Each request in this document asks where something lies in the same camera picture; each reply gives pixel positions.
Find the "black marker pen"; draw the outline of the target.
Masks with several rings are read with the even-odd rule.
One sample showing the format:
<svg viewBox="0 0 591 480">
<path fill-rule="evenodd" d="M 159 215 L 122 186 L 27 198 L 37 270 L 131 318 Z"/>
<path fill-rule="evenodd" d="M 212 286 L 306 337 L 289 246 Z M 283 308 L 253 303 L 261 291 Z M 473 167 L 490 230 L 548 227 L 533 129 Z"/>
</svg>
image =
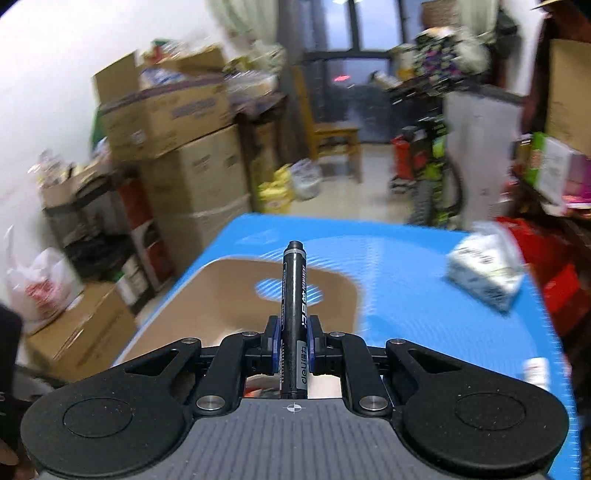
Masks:
<svg viewBox="0 0 591 480">
<path fill-rule="evenodd" d="M 307 254 L 300 241 L 283 251 L 280 398 L 308 397 Z"/>
</svg>

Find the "white pill bottle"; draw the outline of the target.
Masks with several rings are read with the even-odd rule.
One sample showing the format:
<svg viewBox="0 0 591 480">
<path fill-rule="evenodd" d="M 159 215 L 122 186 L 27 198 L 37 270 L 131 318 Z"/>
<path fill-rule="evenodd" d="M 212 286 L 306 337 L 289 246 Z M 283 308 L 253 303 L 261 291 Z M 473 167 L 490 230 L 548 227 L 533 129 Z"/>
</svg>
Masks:
<svg viewBox="0 0 591 480">
<path fill-rule="evenodd" d="M 545 357 L 527 359 L 523 363 L 523 380 L 549 391 L 551 387 L 549 360 Z"/>
</svg>

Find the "white red plastic bag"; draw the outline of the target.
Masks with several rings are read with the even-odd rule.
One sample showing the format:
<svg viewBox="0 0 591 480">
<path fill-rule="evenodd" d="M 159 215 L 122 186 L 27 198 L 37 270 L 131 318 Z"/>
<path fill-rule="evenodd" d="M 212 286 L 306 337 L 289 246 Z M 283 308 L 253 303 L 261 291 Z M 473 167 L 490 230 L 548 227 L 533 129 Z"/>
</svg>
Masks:
<svg viewBox="0 0 591 480">
<path fill-rule="evenodd" d="M 59 317 L 84 291 L 84 284 L 66 256 L 47 248 L 29 265 L 15 254 L 14 229 L 5 234 L 6 285 L 10 307 L 32 335 Z"/>
</svg>

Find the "beige plastic storage bin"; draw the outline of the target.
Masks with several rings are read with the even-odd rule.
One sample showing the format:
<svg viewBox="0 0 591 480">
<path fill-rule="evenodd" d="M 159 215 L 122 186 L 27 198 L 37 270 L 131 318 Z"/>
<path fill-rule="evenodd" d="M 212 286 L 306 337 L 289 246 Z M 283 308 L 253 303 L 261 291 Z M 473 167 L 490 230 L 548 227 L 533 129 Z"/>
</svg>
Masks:
<svg viewBox="0 0 591 480">
<path fill-rule="evenodd" d="M 280 281 L 280 261 L 222 258 L 187 272 L 143 322 L 116 364 L 153 351 L 185 337 L 195 337 L 205 347 L 228 335 L 261 332 L 271 315 L 280 315 L 280 300 L 256 292 L 266 280 Z M 307 295 L 308 313 L 317 315 L 325 332 L 356 332 L 362 290 L 349 276 L 320 267 L 307 267 L 307 285 L 320 291 Z"/>
</svg>

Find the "floor cardboard box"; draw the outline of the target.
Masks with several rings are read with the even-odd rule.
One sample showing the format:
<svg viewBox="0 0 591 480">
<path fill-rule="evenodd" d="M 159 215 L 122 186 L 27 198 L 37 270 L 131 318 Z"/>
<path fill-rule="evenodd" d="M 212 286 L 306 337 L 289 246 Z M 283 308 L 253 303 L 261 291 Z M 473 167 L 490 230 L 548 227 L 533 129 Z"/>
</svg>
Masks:
<svg viewBox="0 0 591 480">
<path fill-rule="evenodd" d="M 113 283 L 89 283 L 56 320 L 24 341 L 31 368 L 75 382 L 112 365 L 137 331 Z"/>
</svg>

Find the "blue silicone baking mat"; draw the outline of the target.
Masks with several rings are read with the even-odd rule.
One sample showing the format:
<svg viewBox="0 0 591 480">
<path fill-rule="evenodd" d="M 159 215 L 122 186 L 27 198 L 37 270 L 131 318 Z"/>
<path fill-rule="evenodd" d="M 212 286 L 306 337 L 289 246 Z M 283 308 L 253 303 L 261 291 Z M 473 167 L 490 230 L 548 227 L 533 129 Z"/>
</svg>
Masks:
<svg viewBox="0 0 591 480">
<path fill-rule="evenodd" d="M 551 392 L 574 413 L 568 364 L 535 283 L 524 280 L 508 313 L 484 304 L 446 277 L 447 256 L 461 239 L 459 232 L 405 225 L 245 214 L 180 279 L 222 258 L 281 263 L 287 244 L 300 241 L 308 266 L 358 284 L 363 300 L 353 333 L 370 346 L 402 338 L 517 378 L 527 359 L 545 357 Z M 280 300 L 280 281 L 260 282 L 256 292 Z"/>
</svg>

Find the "black metal shelf rack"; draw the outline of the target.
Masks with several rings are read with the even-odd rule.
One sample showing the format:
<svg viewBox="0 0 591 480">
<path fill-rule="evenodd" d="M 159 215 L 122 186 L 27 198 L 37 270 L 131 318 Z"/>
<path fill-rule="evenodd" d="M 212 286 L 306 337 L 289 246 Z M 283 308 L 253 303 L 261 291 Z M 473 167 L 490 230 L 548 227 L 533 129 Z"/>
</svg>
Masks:
<svg viewBox="0 0 591 480">
<path fill-rule="evenodd" d="M 66 202 L 45 206 L 43 214 L 57 245 L 84 282 L 115 284 L 133 314 L 154 297 L 110 175 L 91 178 Z"/>
</svg>

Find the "small box on rack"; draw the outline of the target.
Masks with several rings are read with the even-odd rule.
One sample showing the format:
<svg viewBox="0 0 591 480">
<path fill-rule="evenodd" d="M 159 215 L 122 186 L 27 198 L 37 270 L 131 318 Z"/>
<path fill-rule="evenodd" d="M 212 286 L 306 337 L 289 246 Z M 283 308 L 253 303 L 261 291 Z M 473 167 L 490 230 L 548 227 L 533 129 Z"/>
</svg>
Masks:
<svg viewBox="0 0 591 480">
<path fill-rule="evenodd" d="M 38 181 L 42 205 L 53 208 L 73 202 L 82 188 L 102 174 L 101 169 L 99 162 L 86 165 L 54 162 L 40 174 Z"/>
</svg>

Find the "yellow oil jug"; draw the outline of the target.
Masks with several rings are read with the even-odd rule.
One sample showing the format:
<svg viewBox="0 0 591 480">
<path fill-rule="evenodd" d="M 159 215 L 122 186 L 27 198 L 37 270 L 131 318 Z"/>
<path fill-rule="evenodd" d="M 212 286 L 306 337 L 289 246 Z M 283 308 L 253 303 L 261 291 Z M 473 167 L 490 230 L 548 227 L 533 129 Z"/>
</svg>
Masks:
<svg viewBox="0 0 591 480">
<path fill-rule="evenodd" d="M 290 164 L 283 165 L 273 173 L 273 180 L 259 185 L 260 210 L 266 214 L 287 215 L 294 202 Z"/>
</svg>

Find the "white tissue box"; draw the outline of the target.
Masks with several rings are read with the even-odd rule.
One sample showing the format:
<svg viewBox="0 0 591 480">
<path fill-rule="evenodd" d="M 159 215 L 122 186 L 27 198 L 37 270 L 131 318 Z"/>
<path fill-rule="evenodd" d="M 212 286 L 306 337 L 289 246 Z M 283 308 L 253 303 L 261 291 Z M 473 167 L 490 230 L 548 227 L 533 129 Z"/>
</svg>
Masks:
<svg viewBox="0 0 591 480">
<path fill-rule="evenodd" d="M 510 230 L 479 221 L 448 254 L 447 277 L 482 302 L 507 313 L 520 292 L 525 260 Z"/>
</svg>

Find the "large stacked cardboard box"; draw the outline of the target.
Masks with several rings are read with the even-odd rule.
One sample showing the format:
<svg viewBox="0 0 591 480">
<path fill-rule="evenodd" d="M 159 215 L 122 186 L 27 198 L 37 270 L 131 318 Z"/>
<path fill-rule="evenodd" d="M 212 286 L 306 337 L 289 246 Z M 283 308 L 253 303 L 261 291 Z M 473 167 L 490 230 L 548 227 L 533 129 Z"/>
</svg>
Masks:
<svg viewBox="0 0 591 480">
<path fill-rule="evenodd" d="M 178 276 L 228 223 L 252 210 L 235 126 L 146 161 L 139 174 Z"/>
</svg>

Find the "green black bicycle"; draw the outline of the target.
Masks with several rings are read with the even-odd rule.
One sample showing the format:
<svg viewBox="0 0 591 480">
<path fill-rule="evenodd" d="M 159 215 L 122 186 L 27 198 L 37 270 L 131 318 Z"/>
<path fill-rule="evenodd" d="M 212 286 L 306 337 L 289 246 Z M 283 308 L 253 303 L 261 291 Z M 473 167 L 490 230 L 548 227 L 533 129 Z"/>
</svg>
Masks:
<svg viewBox="0 0 591 480">
<path fill-rule="evenodd" d="M 394 137 L 396 174 L 394 193 L 412 195 L 411 225 L 456 230 L 465 205 L 464 185 L 458 166 L 448 154 L 449 127 L 443 115 L 444 95 L 452 80 L 432 83 L 426 78 L 408 80 L 391 90 L 394 104 L 413 101 L 426 113 Z"/>
</svg>

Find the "wooden chair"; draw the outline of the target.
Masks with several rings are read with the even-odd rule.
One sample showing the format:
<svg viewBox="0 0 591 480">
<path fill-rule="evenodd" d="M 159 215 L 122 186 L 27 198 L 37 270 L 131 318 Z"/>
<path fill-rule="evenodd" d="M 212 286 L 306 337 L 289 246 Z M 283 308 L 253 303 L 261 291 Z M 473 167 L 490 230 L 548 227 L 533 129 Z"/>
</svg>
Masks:
<svg viewBox="0 0 591 480">
<path fill-rule="evenodd" d="M 311 110 L 311 101 L 305 86 L 304 72 L 300 65 L 293 65 L 290 71 L 294 78 L 297 103 L 300 107 L 301 121 L 304 125 L 304 138 L 308 155 L 312 161 L 335 155 L 338 149 L 348 158 L 348 167 L 356 182 L 363 182 L 362 151 L 360 128 L 347 121 L 317 122 Z"/>
</svg>

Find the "red gift bag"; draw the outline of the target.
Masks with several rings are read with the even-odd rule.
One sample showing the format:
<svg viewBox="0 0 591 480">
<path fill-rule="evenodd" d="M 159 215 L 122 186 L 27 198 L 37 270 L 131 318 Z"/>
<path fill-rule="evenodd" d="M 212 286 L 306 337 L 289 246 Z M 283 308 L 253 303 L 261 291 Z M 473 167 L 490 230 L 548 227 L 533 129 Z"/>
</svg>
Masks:
<svg viewBox="0 0 591 480">
<path fill-rule="evenodd" d="M 568 335 L 590 311 L 590 289 L 579 277 L 573 248 L 528 220 L 501 216 L 496 221 L 515 237 L 556 333 Z"/>
</svg>

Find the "white refrigerator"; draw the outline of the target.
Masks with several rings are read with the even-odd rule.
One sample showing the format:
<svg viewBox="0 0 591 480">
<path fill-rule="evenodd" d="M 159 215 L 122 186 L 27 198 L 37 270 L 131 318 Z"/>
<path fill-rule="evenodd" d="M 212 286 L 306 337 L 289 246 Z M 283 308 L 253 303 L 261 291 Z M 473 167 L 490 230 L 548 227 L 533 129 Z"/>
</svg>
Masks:
<svg viewBox="0 0 591 480">
<path fill-rule="evenodd" d="M 446 95 L 447 151 L 460 171 L 464 189 L 461 221 L 470 230 L 493 218 L 520 137 L 522 98 L 498 87 Z"/>
</svg>

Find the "open top cardboard box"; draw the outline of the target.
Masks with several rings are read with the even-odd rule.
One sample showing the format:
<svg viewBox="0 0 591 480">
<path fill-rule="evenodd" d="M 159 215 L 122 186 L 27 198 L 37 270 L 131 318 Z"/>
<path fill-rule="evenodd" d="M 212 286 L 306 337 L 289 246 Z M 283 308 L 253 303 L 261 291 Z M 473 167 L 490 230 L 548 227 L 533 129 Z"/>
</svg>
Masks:
<svg viewBox="0 0 591 480">
<path fill-rule="evenodd" d="M 156 159 L 231 125 L 225 64 L 212 45 L 142 65 L 130 53 L 97 72 L 98 120 L 112 161 Z"/>
</svg>

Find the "green white carton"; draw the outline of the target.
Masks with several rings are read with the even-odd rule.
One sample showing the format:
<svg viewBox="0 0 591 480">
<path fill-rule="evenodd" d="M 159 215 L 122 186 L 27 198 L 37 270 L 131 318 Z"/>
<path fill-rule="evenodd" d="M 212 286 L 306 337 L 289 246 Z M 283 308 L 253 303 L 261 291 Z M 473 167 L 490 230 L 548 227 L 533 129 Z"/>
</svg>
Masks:
<svg viewBox="0 0 591 480">
<path fill-rule="evenodd" d="M 586 156 L 541 132 L 533 134 L 526 180 L 546 200 L 564 204 L 565 195 L 578 195 L 585 180 Z"/>
</svg>

